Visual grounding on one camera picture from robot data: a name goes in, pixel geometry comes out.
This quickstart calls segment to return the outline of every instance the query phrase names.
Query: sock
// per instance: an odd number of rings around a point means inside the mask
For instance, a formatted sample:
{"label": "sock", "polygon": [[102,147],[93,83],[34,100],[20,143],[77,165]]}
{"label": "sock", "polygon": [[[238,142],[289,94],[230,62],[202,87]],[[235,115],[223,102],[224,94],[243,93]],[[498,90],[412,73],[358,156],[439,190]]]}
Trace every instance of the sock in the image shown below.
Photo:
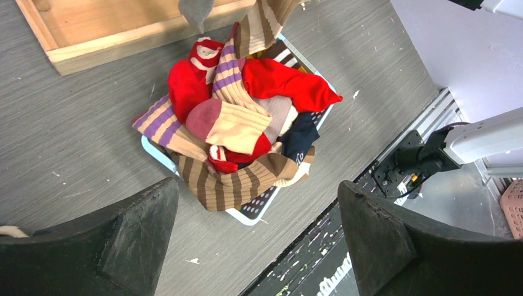
{"label": "sock", "polygon": [[296,110],[296,108],[293,105],[291,105],[289,113],[287,114],[287,118],[285,118],[285,121],[284,121],[283,125],[281,126],[281,130],[278,133],[278,137],[283,136],[286,132],[288,132],[290,130],[294,120],[296,120],[297,117],[298,117],[298,110]]}
{"label": "sock", "polygon": [[185,124],[189,112],[199,103],[209,99],[209,92],[198,81],[187,60],[180,60],[167,78],[169,98],[178,120]]}
{"label": "sock", "polygon": [[245,89],[258,99],[286,96],[298,112],[321,112],[341,102],[328,83],[318,75],[306,74],[271,59],[248,59],[243,69]]}
{"label": "sock", "polygon": [[229,41],[225,44],[221,52],[220,61],[216,67],[216,78],[213,83],[212,96],[267,117],[266,125],[268,126],[272,119],[271,115],[262,106],[252,100],[244,87],[242,72],[239,68],[239,60],[234,53],[234,38],[232,38],[237,28],[238,23],[235,23],[231,30]]}
{"label": "sock", "polygon": [[239,207],[260,196],[280,179],[292,179],[298,165],[285,156],[266,154],[228,175],[216,174],[204,162],[174,155],[181,177],[208,211]]}
{"label": "sock", "polygon": [[267,49],[259,59],[272,59],[289,68],[298,70],[301,65],[298,60],[292,55],[290,50],[285,45],[285,42],[278,40],[269,49]]}
{"label": "sock", "polygon": [[204,33],[204,21],[214,6],[214,0],[180,0],[178,9],[187,23],[197,28],[200,34]]}
{"label": "sock", "polygon": [[227,158],[227,161],[233,162],[233,163],[252,163],[257,158],[259,158],[262,155],[265,155],[269,153],[271,150],[271,143],[269,142],[269,139],[265,136],[265,134],[262,134],[258,141],[256,142],[256,146],[254,147],[254,151],[252,152],[252,155],[242,154],[230,151],[228,149],[225,149],[225,157]]}
{"label": "sock", "polygon": [[223,43],[200,38],[192,46],[189,61],[180,60],[171,69],[167,78],[169,98],[182,124],[194,107],[210,98],[222,47]]}
{"label": "sock", "polygon": [[289,186],[309,177],[309,169],[314,161],[315,152],[316,152],[316,149],[314,148],[314,146],[312,146],[311,149],[309,149],[309,151],[307,152],[307,155],[305,156],[305,158],[303,159],[303,162],[298,167],[298,171],[296,172],[294,177],[292,177],[292,179],[290,179],[290,180],[280,179],[274,183],[274,186],[289,187]]}
{"label": "sock", "polygon": [[234,37],[238,57],[269,48],[301,0],[256,0]]}
{"label": "sock", "polygon": [[208,93],[212,92],[212,83],[216,75],[216,66],[220,60],[224,44],[209,37],[199,38],[192,46],[189,61],[198,81],[204,81]]}
{"label": "sock", "polygon": [[283,147],[283,144],[282,142],[276,142],[273,144],[273,146],[271,147],[271,150],[269,151],[269,153],[277,153],[277,154],[281,154],[281,149]]}
{"label": "sock", "polygon": [[265,129],[265,135],[272,144],[276,142],[276,138],[280,134],[282,127],[284,126],[289,110],[292,106],[292,101],[288,97],[276,96],[267,100],[253,99],[256,103],[262,106],[269,114],[273,117],[267,129]]}
{"label": "sock", "polygon": [[0,237],[10,236],[10,237],[29,237],[25,232],[21,231],[20,228],[11,225],[2,225],[0,226]]}
{"label": "sock", "polygon": [[238,170],[238,165],[228,162],[223,147],[212,145],[209,147],[209,162],[220,173],[231,174]]}
{"label": "sock", "polygon": [[133,120],[133,128],[152,142],[204,162],[208,145],[193,136],[176,118],[168,96]]}
{"label": "sock", "polygon": [[281,138],[282,155],[289,157],[299,165],[312,143],[317,139],[319,139],[319,134],[312,120],[312,113],[300,113],[290,130]]}
{"label": "sock", "polygon": [[258,138],[268,125],[266,119],[241,106],[209,99],[194,107],[185,125],[208,144],[252,155]]}

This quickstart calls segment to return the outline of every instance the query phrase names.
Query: wooden box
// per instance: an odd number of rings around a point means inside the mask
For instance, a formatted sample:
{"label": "wooden box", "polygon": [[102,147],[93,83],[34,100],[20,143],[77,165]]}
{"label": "wooden box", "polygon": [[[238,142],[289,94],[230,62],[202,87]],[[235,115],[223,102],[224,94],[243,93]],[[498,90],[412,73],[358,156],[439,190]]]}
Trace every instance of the wooden box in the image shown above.
{"label": "wooden box", "polygon": [[[16,0],[61,75],[198,34],[179,0]],[[255,0],[215,0],[206,30],[240,21]]]}

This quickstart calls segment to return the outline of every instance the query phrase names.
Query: gray floor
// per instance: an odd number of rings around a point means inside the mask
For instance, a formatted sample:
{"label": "gray floor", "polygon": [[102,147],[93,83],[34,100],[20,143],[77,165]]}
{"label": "gray floor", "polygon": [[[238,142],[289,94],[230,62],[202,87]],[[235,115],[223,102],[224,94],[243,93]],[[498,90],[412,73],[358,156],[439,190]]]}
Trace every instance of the gray floor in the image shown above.
{"label": "gray floor", "polygon": [[[0,2],[0,28],[0,223],[52,226],[168,174],[130,121],[167,93],[195,38],[61,77],[14,1]],[[388,0],[313,0],[284,34],[345,96],[322,127],[311,178],[282,190],[268,224],[252,228],[207,213],[184,189],[157,295],[237,295],[437,95]]]}

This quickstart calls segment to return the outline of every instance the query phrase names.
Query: laundry basket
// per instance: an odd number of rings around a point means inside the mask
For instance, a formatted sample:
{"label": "laundry basket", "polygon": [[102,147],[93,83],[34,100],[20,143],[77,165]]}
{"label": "laundry basket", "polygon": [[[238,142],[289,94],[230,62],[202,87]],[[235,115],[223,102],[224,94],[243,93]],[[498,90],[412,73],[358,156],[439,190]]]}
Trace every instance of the laundry basket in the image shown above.
{"label": "laundry basket", "polygon": [[501,196],[500,205],[514,238],[523,239],[523,180],[510,184]]}
{"label": "laundry basket", "polygon": [[[309,73],[323,77],[320,72],[317,71],[314,66],[312,66],[312,64],[309,63],[309,61],[307,61],[307,59],[301,53],[299,53],[299,51],[296,50],[296,48],[283,35],[279,35],[278,39],[285,43],[290,53]],[[329,86],[334,92],[336,91],[330,83]],[[313,113],[313,120],[317,129],[319,129],[319,127],[323,124],[331,109],[332,105],[322,112]],[[178,175],[178,167],[166,153],[163,153],[161,150],[156,148],[145,136],[142,136],[141,142],[147,153],[156,158],[156,160],[158,160],[162,165],[166,166],[173,173]],[[269,205],[274,200],[279,190],[279,187],[272,186],[264,193],[260,194],[260,196],[251,200],[249,203],[243,204],[238,208],[230,208],[226,210],[226,212],[240,221],[242,224],[253,226],[262,219],[263,214],[267,211]]]}

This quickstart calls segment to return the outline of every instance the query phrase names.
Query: beige sock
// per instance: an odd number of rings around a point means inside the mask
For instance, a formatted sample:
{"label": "beige sock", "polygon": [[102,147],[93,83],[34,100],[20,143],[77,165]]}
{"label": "beige sock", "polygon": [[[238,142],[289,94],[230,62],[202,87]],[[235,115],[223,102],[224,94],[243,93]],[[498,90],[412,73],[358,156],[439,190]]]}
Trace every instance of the beige sock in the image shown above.
{"label": "beige sock", "polygon": [[138,117],[133,128],[162,147],[202,162],[207,159],[208,145],[178,121],[169,96],[161,98]]}
{"label": "beige sock", "polygon": [[270,117],[249,109],[218,99],[209,99],[189,113],[185,125],[207,144],[252,155],[258,138],[270,122]]}
{"label": "beige sock", "polygon": [[[235,28],[238,28],[238,25],[233,26],[232,35]],[[245,90],[238,59],[234,53],[234,38],[225,43],[221,51],[213,83],[213,97],[271,118],[271,115],[262,106],[256,104]]]}
{"label": "beige sock", "polygon": [[276,142],[276,143],[273,144],[270,153],[281,154],[282,148],[283,148],[283,143],[282,142]]}

